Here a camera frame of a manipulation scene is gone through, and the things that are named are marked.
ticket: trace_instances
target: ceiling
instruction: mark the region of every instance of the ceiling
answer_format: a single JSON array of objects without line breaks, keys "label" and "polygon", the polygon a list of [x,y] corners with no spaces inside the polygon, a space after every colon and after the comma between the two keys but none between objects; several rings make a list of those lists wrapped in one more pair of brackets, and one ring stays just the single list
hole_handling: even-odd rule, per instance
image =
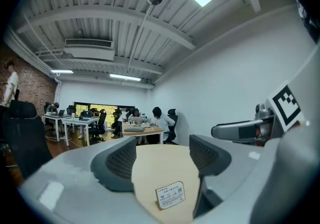
[{"label": "ceiling", "polygon": [[[210,29],[217,29],[215,24],[250,5],[255,14],[260,1],[212,0],[201,7],[194,0],[163,0],[151,9],[138,34],[147,0],[22,0],[9,26],[28,54],[46,67],[72,69],[85,77],[128,74],[150,84],[178,56],[181,61],[202,47],[206,36],[210,38]],[[90,53],[87,58],[75,58],[65,53],[65,39],[75,38],[113,41],[115,59],[92,59]],[[133,61],[127,73],[131,52]]]}]

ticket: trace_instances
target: window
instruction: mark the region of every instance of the window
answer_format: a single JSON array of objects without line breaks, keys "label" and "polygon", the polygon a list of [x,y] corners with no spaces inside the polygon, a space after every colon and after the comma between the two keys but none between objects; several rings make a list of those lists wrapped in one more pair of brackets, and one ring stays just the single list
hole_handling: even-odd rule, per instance
[{"label": "window", "polygon": [[79,117],[82,111],[88,111],[89,110],[89,104],[87,103],[80,103],[75,102],[75,116]]},{"label": "window", "polygon": [[105,110],[105,120],[108,124],[108,127],[111,127],[111,125],[115,122],[114,112],[116,109],[118,109],[118,106],[90,104],[90,109],[98,109],[98,111]]},{"label": "window", "polygon": [[111,127],[112,124],[115,122],[114,112],[116,110],[121,110],[121,112],[125,111],[126,109],[134,109],[134,106],[114,106],[114,105],[101,105],[101,104],[93,104],[93,103],[83,103],[83,102],[75,102],[75,116],[79,117],[82,111],[89,111],[90,109],[98,109],[105,110],[106,112],[106,122],[108,127]]}]

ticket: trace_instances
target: wooden floor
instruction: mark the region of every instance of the wooden floor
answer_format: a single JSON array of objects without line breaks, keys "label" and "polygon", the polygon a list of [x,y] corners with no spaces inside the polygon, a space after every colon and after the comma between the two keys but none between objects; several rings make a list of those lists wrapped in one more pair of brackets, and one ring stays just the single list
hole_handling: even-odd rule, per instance
[{"label": "wooden floor", "polygon": [[[113,133],[112,131],[106,131],[105,134],[100,135],[100,137],[102,137],[106,141],[116,140],[117,138],[119,138],[119,137],[111,138],[112,133]],[[84,138],[78,139],[78,137],[80,136],[80,130],[78,129],[75,130],[75,133],[72,133],[72,131],[68,132],[69,139],[71,140],[69,141],[69,144],[70,144],[69,147],[66,145],[65,140],[60,140],[59,142],[57,142],[56,134],[52,134],[51,132],[48,131],[46,132],[46,136],[47,136],[46,142],[47,142],[48,148],[54,158],[63,152],[79,149],[80,147],[87,146],[86,139]],[[90,141],[90,144],[92,145],[100,142],[101,141],[94,141],[94,142]],[[6,150],[4,155],[5,155],[7,166],[12,166],[16,164],[15,159],[13,158],[13,156],[11,155],[11,152],[8,149]],[[19,168],[10,168],[9,172],[12,176],[12,180],[14,184],[17,187],[19,187],[24,181]]]}]

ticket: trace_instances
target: white desk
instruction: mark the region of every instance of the white desk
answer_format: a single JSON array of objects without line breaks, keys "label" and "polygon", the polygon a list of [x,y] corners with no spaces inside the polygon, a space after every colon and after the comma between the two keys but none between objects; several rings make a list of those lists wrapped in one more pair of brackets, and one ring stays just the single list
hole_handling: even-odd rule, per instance
[{"label": "white desk", "polygon": [[65,131],[65,138],[66,138],[66,145],[69,146],[69,140],[68,140],[68,130],[67,130],[67,124],[73,124],[73,125],[80,125],[85,126],[85,138],[86,138],[86,144],[87,146],[90,146],[89,143],[89,125],[98,121],[99,118],[92,118],[87,121],[80,121],[78,117],[72,118],[64,118],[62,120],[62,123],[64,124],[64,131]]},{"label": "white desk", "polygon": [[46,115],[44,114],[43,115],[43,123],[46,124],[46,119],[51,119],[51,120],[55,120],[55,133],[56,133],[56,139],[57,141],[59,142],[60,141],[60,137],[59,137],[59,127],[58,127],[58,121],[59,120],[63,120],[65,118],[69,118],[71,117],[71,115],[69,114],[66,114],[66,115],[63,115],[63,116],[59,116],[59,115],[56,115],[56,114],[53,114],[53,115]]}]

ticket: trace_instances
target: backpack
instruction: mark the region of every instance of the backpack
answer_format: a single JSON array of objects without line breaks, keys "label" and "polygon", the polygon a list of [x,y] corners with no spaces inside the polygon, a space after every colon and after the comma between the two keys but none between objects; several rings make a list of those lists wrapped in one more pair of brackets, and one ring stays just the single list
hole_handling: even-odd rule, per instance
[{"label": "backpack", "polygon": [[16,74],[16,90],[15,93],[13,94],[14,99],[17,101],[19,98],[20,90],[18,89],[18,82],[19,82],[19,77],[18,74]]}]

